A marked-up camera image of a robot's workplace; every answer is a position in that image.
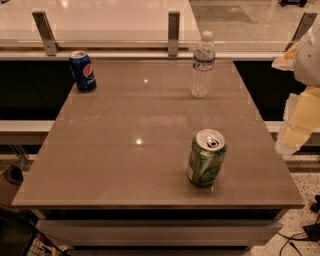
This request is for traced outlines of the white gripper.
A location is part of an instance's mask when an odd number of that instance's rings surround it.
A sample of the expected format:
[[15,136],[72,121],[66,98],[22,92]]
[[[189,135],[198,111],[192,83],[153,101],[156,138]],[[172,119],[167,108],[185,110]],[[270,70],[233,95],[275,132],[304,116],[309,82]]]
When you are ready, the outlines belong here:
[[320,127],[320,24],[314,23],[299,43],[272,62],[281,71],[293,71],[295,79],[307,87],[289,95],[275,144],[281,155],[292,155]]

